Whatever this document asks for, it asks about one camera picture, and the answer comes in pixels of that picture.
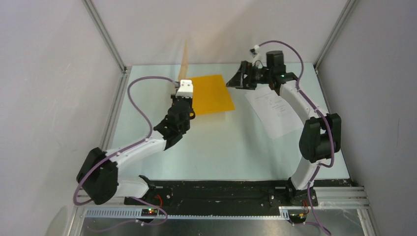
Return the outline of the yellow plastic folder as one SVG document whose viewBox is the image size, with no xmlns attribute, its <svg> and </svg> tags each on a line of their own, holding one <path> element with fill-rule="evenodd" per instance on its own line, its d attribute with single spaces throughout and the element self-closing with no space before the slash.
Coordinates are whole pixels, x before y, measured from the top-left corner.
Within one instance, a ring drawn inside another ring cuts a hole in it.
<svg viewBox="0 0 417 236">
<path fill-rule="evenodd" d="M 193 105 L 195 115 L 208 115 L 233 111 L 235 109 L 231 95 L 220 74 L 187 78 L 189 67 L 188 42 L 185 41 L 178 80 L 190 80 L 193 85 Z"/>
</svg>

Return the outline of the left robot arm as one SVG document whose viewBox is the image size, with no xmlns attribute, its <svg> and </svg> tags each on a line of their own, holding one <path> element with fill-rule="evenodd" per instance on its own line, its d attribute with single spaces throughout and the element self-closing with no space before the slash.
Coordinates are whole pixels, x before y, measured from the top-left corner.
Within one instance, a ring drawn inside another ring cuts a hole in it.
<svg viewBox="0 0 417 236">
<path fill-rule="evenodd" d="M 195 118 L 192 98 L 172 95 L 172 105 L 163 120 L 145 138 L 123 148 L 89 151 L 76 180 L 90 199 L 101 205 L 112 197 L 135 197 L 142 204 L 154 201 L 155 191 L 146 177 L 127 177 L 123 171 L 132 164 L 178 143 Z"/>
</svg>

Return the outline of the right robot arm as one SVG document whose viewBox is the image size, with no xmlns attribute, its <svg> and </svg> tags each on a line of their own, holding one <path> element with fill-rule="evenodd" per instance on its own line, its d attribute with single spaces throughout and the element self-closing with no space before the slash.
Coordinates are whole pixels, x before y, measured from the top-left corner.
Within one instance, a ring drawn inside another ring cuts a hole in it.
<svg viewBox="0 0 417 236">
<path fill-rule="evenodd" d="M 260 53 L 250 49 L 252 62 L 242 61 L 236 74 L 226 83 L 227 87 L 254 90 L 258 84 L 266 84 L 283 98 L 303 123 L 299 140 L 302 158 L 295 173 L 286 185 L 286 200 L 299 205 L 312 190 L 320 167 L 334 165 L 334 155 L 341 148 L 341 117 L 325 113 L 300 87 L 300 76 L 286 71 L 284 54 L 275 50 L 266 53 L 266 65 L 258 66 Z"/>
</svg>

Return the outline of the white printed paper sheets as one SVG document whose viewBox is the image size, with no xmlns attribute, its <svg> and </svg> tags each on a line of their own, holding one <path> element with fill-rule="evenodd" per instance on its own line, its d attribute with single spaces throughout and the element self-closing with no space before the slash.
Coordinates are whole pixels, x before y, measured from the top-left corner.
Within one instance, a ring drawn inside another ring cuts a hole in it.
<svg viewBox="0 0 417 236">
<path fill-rule="evenodd" d="M 302 129 L 302 122 L 289 103 L 268 87 L 251 90 L 245 97 L 271 139 Z"/>
</svg>

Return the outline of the left controller board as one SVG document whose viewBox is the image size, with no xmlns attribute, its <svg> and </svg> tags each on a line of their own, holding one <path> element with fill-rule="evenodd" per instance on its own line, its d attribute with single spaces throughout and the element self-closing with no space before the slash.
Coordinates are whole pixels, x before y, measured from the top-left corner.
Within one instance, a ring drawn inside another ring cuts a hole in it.
<svg viewBox="0 0 417 236">
<path fill-rule="evenodd" d="M 142 217 L 158 216 L 159 210 L 156 208 L 143 208 L 141 210 Z"/>
</svg>

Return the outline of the controller board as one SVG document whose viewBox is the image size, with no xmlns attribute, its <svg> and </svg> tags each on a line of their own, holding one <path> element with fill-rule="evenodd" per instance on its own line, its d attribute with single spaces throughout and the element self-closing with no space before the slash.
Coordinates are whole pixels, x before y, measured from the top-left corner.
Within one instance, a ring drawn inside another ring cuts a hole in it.
<svg viewBox="0 0 417 236">
<path fill-rule="evenodd" d="M 156 208 L 143 208 L 141 210 L 142 217 L 158 216 L 159 210 Z"/>
<path fill-rule="evenodd" d="M 306 214 L 290 214 L 289 215 L 289 222 L 291 224 L 305 224 L 306 222 Z"/>
</svg>

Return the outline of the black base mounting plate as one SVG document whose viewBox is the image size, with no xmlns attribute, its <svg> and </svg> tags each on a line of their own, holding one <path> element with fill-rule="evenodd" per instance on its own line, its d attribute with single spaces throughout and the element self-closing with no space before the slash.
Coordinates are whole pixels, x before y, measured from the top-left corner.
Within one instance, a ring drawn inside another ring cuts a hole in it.
<svg viewBox="0 0 417 236">
<path fill-rule="evenodd" d="M 295 190 L 287 180 L 150 180 L 142 200 L 171 216 L 280 216 L 280 207 L 318 206 L 313 188 Z"/>
</svg>

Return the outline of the right controller board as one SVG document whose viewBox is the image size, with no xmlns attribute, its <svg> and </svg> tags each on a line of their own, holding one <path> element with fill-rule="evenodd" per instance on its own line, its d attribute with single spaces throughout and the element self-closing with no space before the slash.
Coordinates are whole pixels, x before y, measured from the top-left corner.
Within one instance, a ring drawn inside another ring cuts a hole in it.
<svg viewBox="0 0 417 236">
<path fill-rule="evenodd" d="M 289 215 L 289 222 L 291 224 L 305 224 L 306 222 L 306 214 L 290 214 Z"/>
</svg>

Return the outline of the right aluminium corner post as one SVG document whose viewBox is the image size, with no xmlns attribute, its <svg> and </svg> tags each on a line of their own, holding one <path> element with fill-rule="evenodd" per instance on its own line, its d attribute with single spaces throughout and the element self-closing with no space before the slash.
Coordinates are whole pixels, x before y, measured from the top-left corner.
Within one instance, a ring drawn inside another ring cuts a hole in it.
<svg viewBox="0 0 417 236">
<path fill-rule="evenodd" d="M 354 12 L 357 4 L 359 3 L 358 0 L 348 0 L 346 1 L 346 4 L 344 5 L 341 13 L 339 14 L 329 36 L 327 37 L 324 46 L 320 50 L 320 53 L 314 63 L 314 68 L 316 71 L 319 70 L 321 64 L 323 63 L 324 59 L 326 58 L 328 52 L 332 48 L 332 46 L 335 44 L 338 36 L 342 32 L 345 24 L 347 23 L 348 19 Z"/>
</svg>

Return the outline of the aluminium corner post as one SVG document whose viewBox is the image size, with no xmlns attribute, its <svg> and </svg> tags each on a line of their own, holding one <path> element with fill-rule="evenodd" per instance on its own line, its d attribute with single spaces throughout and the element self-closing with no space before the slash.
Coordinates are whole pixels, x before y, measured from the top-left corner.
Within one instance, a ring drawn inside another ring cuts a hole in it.
<svg viewBox="0 0 417 236">
<path fill-rule="evenodd" d="M 329 36 L 327 37 L 324 46 L 320 50 L 320 53 L 314 63 L 314 68 L 316 71 L 319 70 L 321 64 L 323 63 L 324 59 L 326 58 L 328 52 L 332 48 L 332 46 L 335 44 L 338 36 L 342 32 L 345 24 L 347 23 L 348 19 L 354 12 L 357 4 L 359 3 L 358 0 L 348 0 L 346 1 L 346 4 L 344 5 L 341 13 L 339 14 Z"/>
<path fill-rule="evenodd" d="M 122 73 L 126 71 L 126 65 L 123 62 L 115 43 L 112 40 L 112 37 L 110 36 L 94 2 L 92 0 L 82 0 L 82 3 L 84 4 L 88 14 L 90 15 L 94 25 L 96 26 L 99 34 L 101 35 L 106 47 L 108 48 L 111 56 L 115 60 L 118 68 Z"/>
</svg>

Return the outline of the left aluminium corner post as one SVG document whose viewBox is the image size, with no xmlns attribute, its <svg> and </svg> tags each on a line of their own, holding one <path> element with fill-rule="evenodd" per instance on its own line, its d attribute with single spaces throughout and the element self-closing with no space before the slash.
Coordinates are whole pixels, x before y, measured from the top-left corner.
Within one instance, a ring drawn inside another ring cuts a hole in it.
<svg viewBox="0 0 417 236">
<path fill-rule="evenodd" d="M 108 48 L 111 56 L 115 60 L 118 68 L 122 73 L 126 71 L 126 65 L 123 62 L 115 43 L 112 40 L 112 37 L 110 36 L 94 2 L 92 0 L 82 0 L 82 3 L 84 4 L 88 14 L 90 15 L 94 25 L 96 26 L 99 34 L 101 35 L 106 47 Z"/>
</svg>

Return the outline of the aluminium frame rail front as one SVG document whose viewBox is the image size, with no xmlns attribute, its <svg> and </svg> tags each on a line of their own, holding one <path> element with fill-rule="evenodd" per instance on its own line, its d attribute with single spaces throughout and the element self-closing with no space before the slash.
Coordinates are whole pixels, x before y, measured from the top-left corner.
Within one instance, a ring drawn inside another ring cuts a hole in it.
<svg viewBox="0 0 417 236">
<path fill-rule="evenodd" d="M 293 191 L 267 182 L 203 181 L 170 182 L 151 187 L 141 198 L 161 207 L 175 209 L 232 203 L 260 207 L 369 207 L 363 188 L 311 187 L 309 191 Z"/>
</svg>

